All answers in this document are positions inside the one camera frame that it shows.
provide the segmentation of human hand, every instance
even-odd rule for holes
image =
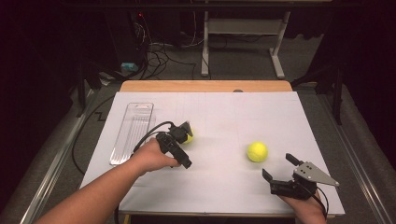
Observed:
[[[315,193],[315,195],[318,197],[318,199],[320,199],[318,191]],[[314,198],[310,197],[307,200],[298,200],[285,196],[279,196],[279,198],[290,205],[290,207],[294,210],[294,214],[301,223],[326,223],[326,219],[323,216],[322,207],[317,201],[315,201]]]
[[[127,162],[136,165],[141,175],[146,172],[160,170],[165,166],[178,167],[176,159],[163,154],[157,139],[151,138],[145,145],[140,147]]]

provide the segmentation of clear plastic container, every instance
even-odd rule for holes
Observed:
[[[127,105],[120,132],[111,153],[111,165],[120,165],[128,161],[136,144],[154,127],[153,108],[154,104],[152,103],[130,103]]]

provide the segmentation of white paper sheet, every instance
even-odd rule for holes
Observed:
[[[275,180],[291,180],[295,166],[285,159],[291,153],[328,173],[296,92],[118,92],[82,186],[111,169],[108,159],[129,103],[154,103],[157,124],[188,120],[194,139],[181,145],[192,166],[139,177],[121,202],[122,211],[291,214],[289,206],[270,193],[262,168]],[[160,130],[167,131],[167,126]],[[247,148],[254,141],[268,146],[266,161],[248,159]],[[335,188],[319,186],[329,199],[329,214],[344,214]]]

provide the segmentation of tennis ball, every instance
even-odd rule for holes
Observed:
[[[247,148],[247,156],[251,161],[265,161],[268,156],[268,148],[262,142],[253,142]]]
[[[193,138],[193,136],[190,136],[189,134],[187,134],[187,140],[184,141],[182,144],[188,144],[188,143],[190,143],[190,142],[192,141],[192,138]]]

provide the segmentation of human arm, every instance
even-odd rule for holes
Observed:
[[[320,196],[318,191],[315,193],[318,199]],[[297,217],[298,222],[296,223],[304,223],[304,224],[322,224],[326,223],[326,219],[323,216],[322,207],[320,204],[315,201],[314,198],[310,197],[307,200],[298,200],[285,196],[279,196],[285,203],[290,205],[293,209],[295,216]]]
[[[162,154],[157,140],[152,138],[131,159],[63,200],[36,223],[105,223],[139,176],[179,165]]]

